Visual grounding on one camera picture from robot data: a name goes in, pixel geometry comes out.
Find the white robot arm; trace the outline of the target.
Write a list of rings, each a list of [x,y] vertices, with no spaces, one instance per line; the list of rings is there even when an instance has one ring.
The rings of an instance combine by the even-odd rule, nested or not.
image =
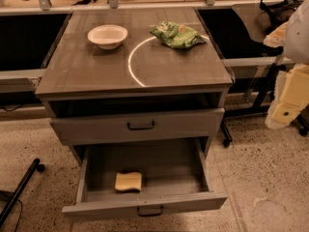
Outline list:
[[[283,46],[284,55],[295,62],[276,77],[274,100],[267,112],[270,129],[288,126],[309,104],[309,0],[304,0],[289,20],[264,39],[270,47]]]

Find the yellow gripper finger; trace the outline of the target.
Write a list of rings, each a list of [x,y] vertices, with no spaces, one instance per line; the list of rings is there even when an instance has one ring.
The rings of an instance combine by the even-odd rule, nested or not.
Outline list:
[[[287,127],[309,104],[309,66],[296,64],[276,77],[274,100],[265,124],[270,129]]]

